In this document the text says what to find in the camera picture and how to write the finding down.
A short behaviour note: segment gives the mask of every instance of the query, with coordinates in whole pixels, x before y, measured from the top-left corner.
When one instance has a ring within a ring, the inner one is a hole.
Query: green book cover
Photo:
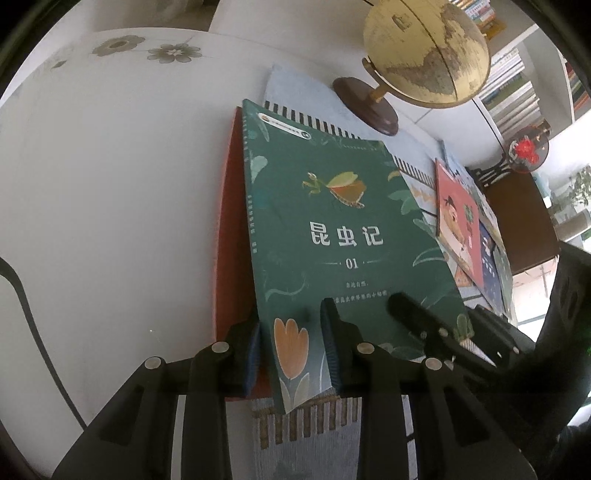
[[[256,302],[275,405],[330,388],[320,302],[364,340],[415,359],[387,312],[404,291],[446,322],[465,307],[432,226],[381,141],[330,135],[244,100],[244,168]]]

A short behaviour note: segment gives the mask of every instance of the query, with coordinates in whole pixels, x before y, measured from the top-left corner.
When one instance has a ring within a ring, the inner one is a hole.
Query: red book
[[[437,237],[472,281],[483,288],[478,207],[462,184],[437,160]]]
[[[242,109],[237,108],[223,167],[222,189],[213,268],[213,331],[224,340],[235,323],[246,320],[256,304],[251,249],[246,222]],[[271,396],[264,368],[250,398]]]

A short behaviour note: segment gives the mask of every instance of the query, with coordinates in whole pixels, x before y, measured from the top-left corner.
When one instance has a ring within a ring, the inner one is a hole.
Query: wooden globe base
[[[384,99],[376,102],[370,96],[375,89],[354,77],[340,77],[333,90],[345,106],[371,128],[392,137],[398,133],[398,115]]]

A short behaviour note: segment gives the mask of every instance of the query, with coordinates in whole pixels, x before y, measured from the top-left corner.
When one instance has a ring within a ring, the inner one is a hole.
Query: bolt
[[[213,353],[226,353],[230,346],[226,342],[216,342],[212,345]]]
[[[151,356],[144,362],[144,367],[148,370],[154,370],[160,366],[162,360],[157,356]]]
[[[438,358],[429,357],[425,360],[425,365],[429,370],[439,370],[443,364]]]
[[[363,342],[357,346],[357,351],[364,355],[369,355],[375,351],[375,347],[371,343]]]

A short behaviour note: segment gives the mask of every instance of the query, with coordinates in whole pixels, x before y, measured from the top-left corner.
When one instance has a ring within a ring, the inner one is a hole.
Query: stack of books
[[[505,28],[496,18],[495,10],[491,7],[491,0],[449,0],[451,4],[461,8],[478,28],[490,40]]]
[[[591,100],[569,62],[566,63],[566,72],[569,75],[570,92],[573,96],[574,119],[578,120],[591,108]]]
[[[524,68],[519,51],[514,48],[491,66],[488,81],[479,94],[505,140],[544,120],[538,105],[540,99]]]

